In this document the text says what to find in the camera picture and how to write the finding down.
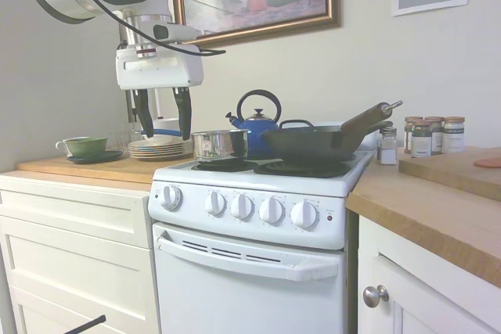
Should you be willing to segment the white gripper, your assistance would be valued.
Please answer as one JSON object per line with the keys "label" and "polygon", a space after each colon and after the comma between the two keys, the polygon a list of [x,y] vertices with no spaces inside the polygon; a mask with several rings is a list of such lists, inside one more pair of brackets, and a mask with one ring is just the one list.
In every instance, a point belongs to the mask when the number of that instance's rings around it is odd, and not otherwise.
{"label": "white gripper", "polygon": [[147,89],[155,88],[173,88],[181,137],[184,141],[190,138],[192,106],[187,87],[202,84],[204,69],[199,56],[188,55],[188,52],[199,52],[195,45],[177,48],[182,52],[157,46],[157,55],[146,58],[139,58],[135,48],[116,52],[117,83],[122,90],[132,90],[135,109],[148,138],[153,137],[153,120]]}

